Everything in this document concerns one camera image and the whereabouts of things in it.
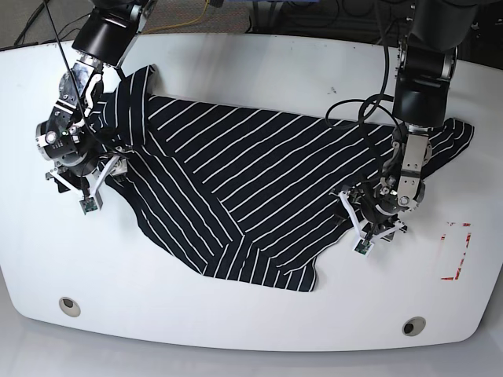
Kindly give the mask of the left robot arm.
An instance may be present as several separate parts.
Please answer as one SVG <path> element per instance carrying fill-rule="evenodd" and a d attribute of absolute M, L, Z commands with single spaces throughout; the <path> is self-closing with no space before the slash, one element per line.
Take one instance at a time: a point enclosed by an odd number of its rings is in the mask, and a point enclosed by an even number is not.
<path fill-rule="evenodd" d="M 408 34 L 398 48 L 395 92 L 375 94 L 362 102 L 358 128 L 389 101 L 396 122 L 392 156 L 376 178 L 362 179 L 337 191 L 340 220 L 350 219 L 354 250 L 367 255 L 376 241 L 392 241 L 407 230 L 398 215 L 415 210 L 424 198 L 422 170 L 432 156 L 429 131 L 443 124 L 457 49 L 470 30 L 480 1 L 417 1 Z"/>

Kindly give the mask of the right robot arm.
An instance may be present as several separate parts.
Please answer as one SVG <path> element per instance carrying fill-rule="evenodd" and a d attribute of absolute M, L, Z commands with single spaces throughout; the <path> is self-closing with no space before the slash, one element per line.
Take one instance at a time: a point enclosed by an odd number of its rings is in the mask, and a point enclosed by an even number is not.
<path fill-rule="evenodd" d="M 66 67 L 59 97 L 49 118 L 37 125 L 35 143 L 42 157 L 54 163 L 46 179 L 59 192 L 74 192 L 84 213 L 100 210 L 99 188 L 109 175 L 127 172 L 120 147 L 110 145 L 90 125 L 103 94 L 103 68 L 125 76 L 122 63 L 141 34 L 156 2 L 96 1 L 72 44 L 80 57 Z"/>

